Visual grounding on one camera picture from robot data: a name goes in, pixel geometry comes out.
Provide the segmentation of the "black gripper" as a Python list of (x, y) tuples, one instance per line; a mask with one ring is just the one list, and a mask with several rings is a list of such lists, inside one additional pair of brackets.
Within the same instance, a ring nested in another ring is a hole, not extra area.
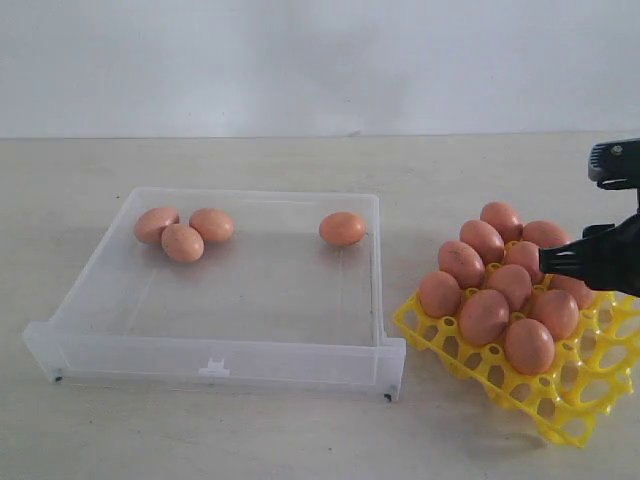
[(639, 215), (618, 225), (591, 225), (583, 237), (554, 248), (539, 249), (545, 274), (583, 281), (591, 290), (639, 295)]

